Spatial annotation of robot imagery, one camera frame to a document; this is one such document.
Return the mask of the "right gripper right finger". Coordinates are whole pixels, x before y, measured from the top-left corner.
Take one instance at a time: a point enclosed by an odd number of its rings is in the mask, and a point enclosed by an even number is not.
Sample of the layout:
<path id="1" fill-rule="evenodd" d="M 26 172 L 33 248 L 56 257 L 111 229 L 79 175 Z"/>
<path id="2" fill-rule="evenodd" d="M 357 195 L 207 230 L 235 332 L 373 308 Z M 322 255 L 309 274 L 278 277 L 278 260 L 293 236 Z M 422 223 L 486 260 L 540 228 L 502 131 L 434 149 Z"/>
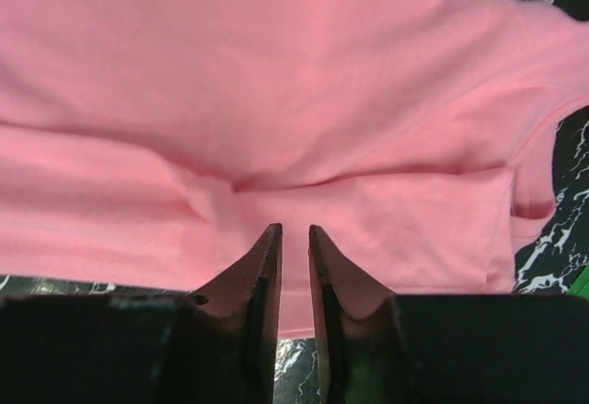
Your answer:
<path id="1" fill-rule="evenodd" d="M 309 228 L 309 274 L 322 403 L 412 403 L 395 294 Z"/>

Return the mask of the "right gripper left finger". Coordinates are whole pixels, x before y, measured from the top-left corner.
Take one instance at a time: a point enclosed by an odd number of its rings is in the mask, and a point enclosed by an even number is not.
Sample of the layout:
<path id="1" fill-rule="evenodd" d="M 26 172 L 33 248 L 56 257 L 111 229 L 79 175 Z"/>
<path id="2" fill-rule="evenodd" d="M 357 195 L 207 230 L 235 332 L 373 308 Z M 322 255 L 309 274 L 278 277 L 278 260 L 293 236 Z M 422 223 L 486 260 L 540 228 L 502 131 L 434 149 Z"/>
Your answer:
<path id="1" fill-rule="evenodd" d="M 210 282 L 179 298 L 158 403 L 270 403 L 282 284 L 279 224 Z"/>

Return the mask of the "light pink t-shirt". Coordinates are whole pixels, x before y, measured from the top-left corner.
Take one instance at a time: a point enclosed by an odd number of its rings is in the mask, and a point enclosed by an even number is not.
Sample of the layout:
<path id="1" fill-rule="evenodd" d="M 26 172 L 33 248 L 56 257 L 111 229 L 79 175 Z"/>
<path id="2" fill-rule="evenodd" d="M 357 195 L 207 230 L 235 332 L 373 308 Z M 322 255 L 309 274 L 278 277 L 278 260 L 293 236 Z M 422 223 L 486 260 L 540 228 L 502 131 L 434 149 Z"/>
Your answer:
<path id="1" fill-rule="evenodd" d="M 1 271 L 192 290 L 270 223 L 399 293 L 502 293 L 588 26 L 522 0 L 1 0 Z"/>

